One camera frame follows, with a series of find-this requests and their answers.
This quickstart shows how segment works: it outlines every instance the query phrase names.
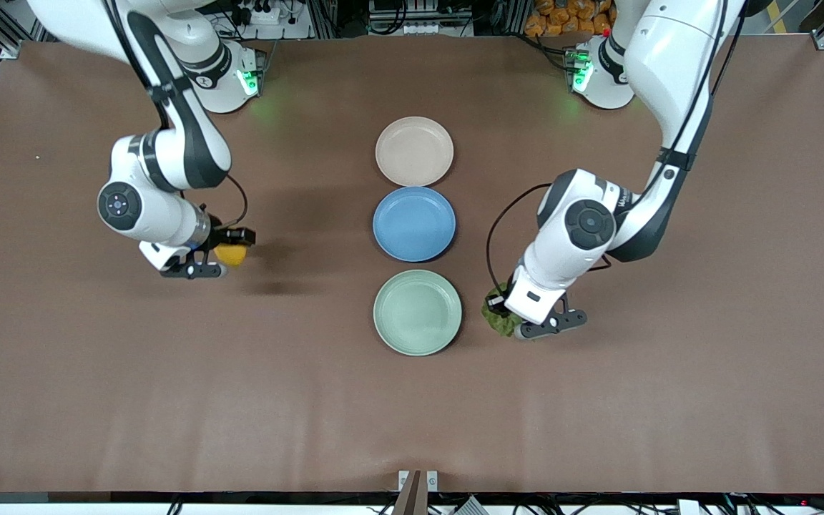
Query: power strip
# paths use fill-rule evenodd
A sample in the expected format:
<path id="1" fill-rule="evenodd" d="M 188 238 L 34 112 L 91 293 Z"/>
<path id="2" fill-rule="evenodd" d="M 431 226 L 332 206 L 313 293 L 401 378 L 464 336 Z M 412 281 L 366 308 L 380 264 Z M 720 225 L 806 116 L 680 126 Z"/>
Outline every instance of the power strip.
<path id="1" fill-rule="evenodd" d="M 273 7 L 268 13 L 260 11 L 252 13 L 250 23 L 256 25 L 278 25 L 279 14 L 282 14 L 281 7 Z"/>
<path id="2" fill-rule="evenodd" d="M 438 34 L 441 26 L 437 23 L 412 22 L 403 25 L 403 34 Z"/>

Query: yellow fruit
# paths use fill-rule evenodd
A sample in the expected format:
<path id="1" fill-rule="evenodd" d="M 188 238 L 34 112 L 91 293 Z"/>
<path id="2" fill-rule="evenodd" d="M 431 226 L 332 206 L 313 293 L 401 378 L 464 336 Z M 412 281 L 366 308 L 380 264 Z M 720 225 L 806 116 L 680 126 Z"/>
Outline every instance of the yellow fruit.
<path id="1" fill-rule="evenodd" d="M 219 244 L 215 248 L 215 257 L 229 267 L 239 267 L 246 258 L 246 245 Z"/>

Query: green indicator light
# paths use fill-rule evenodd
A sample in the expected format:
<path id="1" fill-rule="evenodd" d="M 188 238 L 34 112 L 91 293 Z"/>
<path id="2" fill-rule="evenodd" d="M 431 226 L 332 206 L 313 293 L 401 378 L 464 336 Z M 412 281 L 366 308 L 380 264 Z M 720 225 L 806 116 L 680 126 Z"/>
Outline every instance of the green indicator light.
<path id="1" fill-rule="evenodd" d="M 254 78 L 254 73 L 252 72 L 241 72 L 239 69 L 237 71 L 237 78 L 241 82 L 241 86 L 243 87 L 243 92 L 248 95 L 255 95 L 256 92 L 259 92 L 258 86 L 256 85 L 256 79 Z"/>
<path id="2" fill-rule="evenodd" d="M 583 92 L 587 88 L 587 84 L 589 82 L 589 78 L 593 75 L 593 63 L 588 62 L 584 69 L 580 72 L 575 73 L 574 75 L 574 85 L 573 88 L 575 91 Z"/>

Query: blue plate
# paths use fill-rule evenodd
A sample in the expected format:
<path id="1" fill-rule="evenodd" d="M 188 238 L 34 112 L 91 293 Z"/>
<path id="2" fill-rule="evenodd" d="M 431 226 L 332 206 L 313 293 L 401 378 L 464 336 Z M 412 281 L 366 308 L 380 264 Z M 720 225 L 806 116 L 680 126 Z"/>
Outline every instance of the blue plate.
<path id="1" fill-rule="evenodd" d="M 416 263 L 437 257 L 451 244 L 457 218 L 451 203 L 431 188 L 400 188 L 373 213 L 373 237 L 387 254 Z"/>

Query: wire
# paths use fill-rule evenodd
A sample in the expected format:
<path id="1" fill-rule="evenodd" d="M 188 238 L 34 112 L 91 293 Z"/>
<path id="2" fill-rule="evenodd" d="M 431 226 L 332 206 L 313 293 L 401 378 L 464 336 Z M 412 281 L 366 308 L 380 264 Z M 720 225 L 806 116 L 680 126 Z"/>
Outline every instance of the wire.
<path id="1" fill-rule="evenodd" d="M 470 14 L 469 19 L 466 20 L 466 25 L 463 26 L 463 29 L 460 31 L 460 38 L 466 33 L 466 30 L 469 28 L 469 24 L 472 22 L 472 15 Z"/>
<path id="2" fill-rule="evenodd" d="M 517 515 L 517 509 L 520 509 L 520 506 L 523 506 L 523 508 L 526 508 L 527 511 L 529 511 L 533 515 L 539 515 L 539 513 L 536 512 L 536 509 L 532 509 L 532 508 L 530 508 L 530 506 L 527 506 L 526 504 L 521 504 L 522 502 L 523 501 L 520 501 L 520 502 L 517 503 L 516 506 L 514 506 L 514 511 L 511 512 L 511 515 Z"/>
<path id="3" fill-rule="evenodd" d="M 341 32 L 339 30 L 339 27 L 337 27 L 336 24 L 333 23 L 333 19 L 330 17 L 330 13 L 326 10 L 326 3 L 323 2 L 323 0 L 320 0 L 320 12 L 323 13 L 323 19 L 326 20 L 326 23 L 330 24 L 330 29 L 333 30 L 333 33 L 336 36 L 336 38 L 340 38 Z"/>
<path id="4" fill-rule="evenodd" d="M 151 89 L 151 81 L 148 79 L 148 76 L 144 74 L 142 65 L 138 62 L 138 58 L 135 56 L 132 50 L 132 45 L 129 43 L 129 39 L 127 38 L 127 33 L 125 33 L 125 28 L 120 17 L 120 11 L 117 7 L 117 0 L 109 0 L 110 3 L 107 2 L 108 0 L 101 0 L 101 3 L 104 4 L 104 9 L 107 10 L 107 17 L 110 19 L 110 24 L 114 27 L 114 32 L 117 33 L 117 39 L 120 41 L 120 46 L 123 46 L 123 52 L 125 53 L 125 56 L 127 56 L 129 65 L 132 66 L 132 69 L 135 71 L 135 75 L 138 76 L 138 79 L 141 81 L 142 85 L 146 87 L 146 89 Z M 167 120 L 167 112 L 164 111 L 164 107 L 159 102 L 154 102 L 154 108 L 157 110 L 157 117 L 161 121 L 161 130 L 170 128 L 170 121 Z"/>
<path id="5" fill-rule="evenodd" d="M 222 11 L 222 14 L 225 15 L 226 19 L 228 19 L 228 22 L 231 24 L 231 26 L 235 27 L 235 34 L 237 35 L 237 40 L 238 41 L 243 41 L 243 35 L 240 33 L 240 29 L 238 29 L 237 26 L 235 25 L 235 20 L 231 19 L 231 14 L 228 14 L 228 12 L 225 11 L 225 7 L 223 7 L 222 4 L 219 4 L 218 0 L 215 0 L 215 4 L 216 4 L 216 6 L 218 6 L 218 9 L 220 9 L 220 11 Z"/>
<path id="6" fill-rule="evenodd" d="M 587 270 L 588 273 L 595 273 L 595 271 L 598 271 L 598 270 L 606 270 L 606 268 L 609 268 L 609 267 L 612 266 L 612 261 L 609 261 L 609 258 L 606 257 L 605 254 L 603 254 L 601 256 L 601 258 L 602 258 L 602 262 L 604 262 L 605 264 L 604 265 L 599 265 L 599 267 L 593 267 L 593 268 L 591 268 L 591 270 Z M 654 511 L 656 511 L 658 513 L 661 512 L 660 509 L 655 508 L 655 507 L 654 507 Z"/>
<path id="7" fill-rule="evenodd" d="M 660 161 L 660 167 L 657 169 L 657 173 L 655 173 L 654 177 L 652 177 L 647 183 L 647 186 L 644 187 L 644 192 L 641 192 L 641 195 L 638 197 L 637 201 L 634 201 L 634 203 L 643 201 L 644 197 L 647 196 L 647 193 L 653 189 L 654 184 L 660 178 L 660 175 L 663 174 L 663 170 L 666 169 L 667 161 L 670 160 L 670 156 L 674 151 L 676 151 L 676 146 L 680 143 L 682 134 L 686 131 L 686 126 L 689 124 L 692 114 L 695 112 L 697 101 L 699 101 L 699 97 L 701 97 L 701 91 L 704 90 L 704 85 L 707 84 L 707 76 L 710 75 L 710 69 L 714 65 L 714 58 L 717 56 L 717 50 L 720 48 L 720 32 L 723 30 L 723 22 L 727 19 L 728 3 L 729 0 L 723 0 L 723 9 L 720 9 L 720 20 L 717 25 L 717 33 L 714 35 L 714 44 L 710 49 L 710 56 L 707 57 L 707 64 L 704 67 L 704 72 L 701 74 L 701 80 L 699 81 L 699 85 L 697 85 L 695 95 L 692 97 L 692 104 L 689 106 L 689 111 L 686 113 L 686 118 L 682 121 L 680 131 L 676 133 L 676 138 L 673 140 L 673 144 L 671 144 L 669 150 L 667 150 L 667 153 L 663 155 L 662 160 Z"/>
<path id="8" fill-rule="evenodd" d="M 380 36 L 389 36 L 393 32 L 396 32 L 396 30 L 399 30 L 400 27 L 403 26 L 403 23 L 406 23 L 406 14 L 408 14 L 408 8 L 409 8 L 408 2 L 406 2 L 406 0 L 399 0 L 399 1 L 402 2 L 402 4 L 401 4 L 401 6 L 396 7 L 396 18 L 393 19 L 393 23 L 391 23 L 389 27 L 386 27 L 386 30 L 383 30 L 383 31 L 376 30 L 372 26 L 368 25 L 368 27 L 367 27 L 368 31 L 373 32 L 373 33 L 375 33 L 377 35 L 380 35 Z M 399 19 L 400 9 L 402 9 L 402 19 Z"/>
<path id="9" fill-rule="evenodd" d="M 177 493 L 170 498 L 170 507 L 167 508 L 167 515 L 180 515 L 181 511 L 183 511 L 183 499 L 181 499 L 179 493 Z"/>
<path id="10" fill-rule="evenodd" d="M 506 32 L 502 36 L 514 36 L 514 38 L 520 39 L 522 42 L 527 43 L 527 45 L 532 46 L 534 49 L 540 50 L 541 52 L 546 52 L 555 55 L 565 55 L 565 50 L 553 49 L 551 46 L 543 45 L 539 42 L 539 36 L 536 37 L 536 41 L 527 38 L 523 34 L 518 32 Z"/>
<path id="11" fill-rule="evenodd" d="M 494 223 L 491 224 L 491 229 L 488 230 L 488 237 L 485 237 L 485 265 L 488 266 L 488 275 L 491 276 L 491 284 L 494 284 L 494 289 L 498 291 L 498 294 L 501 294 L 501 286 L 498 285 L 497 278 L 494 277 L 494 270 L 491 268 L 491 235 L 494 234 L 494 228 L 498 226 L 498 222 L 501 222 L 501 218 L 504 218 L 504 215 L 507 215 L 507 212 L 510 211 L 517 202 L 523 200 L 524 197 L 530 195 L 530 193 L 535 192 L 535 190 L 540 190 L 543 188 L 549 188 L 552 186 L 551 182 L 544 182 L 542 185 L 536 185 L 526 190 L 526 192 L 520 193 L 516 199 L 513 199 L 506 208 L 501 210 L 501 214 L 498 215 L 497 218 L 494 219 Z"/>
<path id="12" fill-rule="evenodd" d="M 384 515 L 386 513 L 387 509 L 390 509 L 390 506 L 392 506 L 394 504 L 396 504 L 396 499 L 392 499 L 392 501 L 387 502 L 386 506 L 384 506 L 382 509 L 380 509 L 379 512 L 377 512 L 377 515 Z"/>
<path id="13" fill-rule="evenodd" d="M 720 81 L 723 80 L 723 72 L 727 71 L 727 64 L 730 63 L 730 58 L 733 57 L 733 50 L 736 50 L 736 42 L 740 39 L 740 34 L 742 33 L 742 20 L 743 14 L 746 12 L 746 7 L 749 6 L 749 0 L 745 0 L 742 3 L 742 9 L 740 10 L 740 20 L 739 23 L 736 23 L 736 32 L 733 33 L 733 39 L 730 40 L 730 48 L 727 49 L 727 56 L 723 58 L 723 65 L 720 65 L 720 72 L 717 74 L 717 79 L 714 81 L 714 87 L 710 89 L 710 95 L 712 97 L 717 92 L 717 88 L 720 87 Z"/>
<path id="14" fill-rule="evenodd" d="M 780 509 L 776 509 L 774 504 L 766 501 L 765 499 L 759 499 L 757 496 L 752 496 L 752 498 L 755 499 L 756 501 L 761 502 L 762 504 L 764 504 L 766 506 L 766 508 L 769 509 L 769 511 L 774 513 L 774 515 L 784 515 L 784 513 L 781 512 Z"/>
<path id="15" fill-rule="evenodd" d="M 237 186 L 237 188 L 240 190 L 241 198 L 243 199 L 243 210 L 241 211 L 241 214 L 240 214 L 240 216 L 238 216 L 238 218 L 233 219 L 231 222 L 227 222 L 227 224 L 221 224 L 220 228 L 225 228 L 225 227 L 230 227 L 232 225 L 240 224 L 240 222 L 246 216 L 247 209 L 250 206 L 249 202 L 246 199 L 246 192 L 243 190 L 243 186 L 241 186 L 240 183 L 235 178 L 233 178 L 230 173 L 225 176 L 225 179 L 229 180 L 230 182 L 235 183 L 235 186 Z"/>

